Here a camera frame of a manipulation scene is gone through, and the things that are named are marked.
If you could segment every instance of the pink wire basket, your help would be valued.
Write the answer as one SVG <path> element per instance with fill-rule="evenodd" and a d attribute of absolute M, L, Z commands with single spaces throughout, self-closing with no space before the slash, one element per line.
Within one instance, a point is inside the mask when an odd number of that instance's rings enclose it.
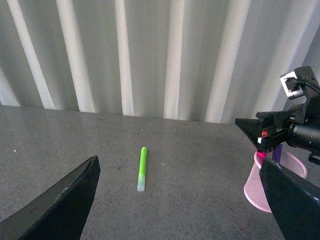
<path fill-rule="evenodd" d="M 304 179 L 307 177 L 308 173 L 305 165 L 295 156 L 286 151 L 282 151 L 280 164 Z M 264 212 L 271 213 L 272 211 L 269 207 L 264 187 L 262 186 L 259 175 L 261 165 L 262 163 L 260 158 L 258 157 L 258 153 L 255 152 L 254 164 L 248 180 L 246 181 L 246 184 L 243 188 L 244 195 L 256 208 Z"/>

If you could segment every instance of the green marker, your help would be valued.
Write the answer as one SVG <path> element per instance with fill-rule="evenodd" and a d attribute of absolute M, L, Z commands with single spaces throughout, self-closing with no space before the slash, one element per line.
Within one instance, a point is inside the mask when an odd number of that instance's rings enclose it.
<path fill-rule="evenodd" d="M 136 188 L 138 192 L 143 192 L 145 190 L 147 152 L 148 150 L 146 147 L 141 148 L 138 186 Z"/>

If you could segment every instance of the white curtain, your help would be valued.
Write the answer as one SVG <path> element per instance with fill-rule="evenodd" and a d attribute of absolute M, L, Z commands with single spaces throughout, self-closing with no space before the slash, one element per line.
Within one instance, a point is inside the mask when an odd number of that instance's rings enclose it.
<path fill-rule="evenodd" d="M 3 105 L 231 123 L 320 79 L 320 0 L 2 0 Z"/>

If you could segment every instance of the black cable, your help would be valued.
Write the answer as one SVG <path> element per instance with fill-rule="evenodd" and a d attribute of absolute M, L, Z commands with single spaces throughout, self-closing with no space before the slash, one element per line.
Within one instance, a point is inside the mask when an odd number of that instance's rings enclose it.
<path fill-rule="evenodd" d="M 305 79 L 295 79 L 295 81 L 297 82 L 298 85 L 302 87 L 307 86 L 320 95 L 320 87 L 318 87 L 317 85 L 314 85 L 313 83 Z"/>

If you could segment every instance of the gray countertop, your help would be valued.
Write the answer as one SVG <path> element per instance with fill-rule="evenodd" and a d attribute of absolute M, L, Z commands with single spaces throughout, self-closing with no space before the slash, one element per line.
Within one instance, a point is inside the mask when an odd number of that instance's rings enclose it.
<path fill-rule="evenodd" d="M 233 124 L 0 106 L 0 136 L 0 221 L 97 155 L 82 240 L 283 239 L 244 195 L 255 149 Z M 143 146 L 146 191 L 137 192 Z M 309 153 L 285 148 L 320 186 Z"/>

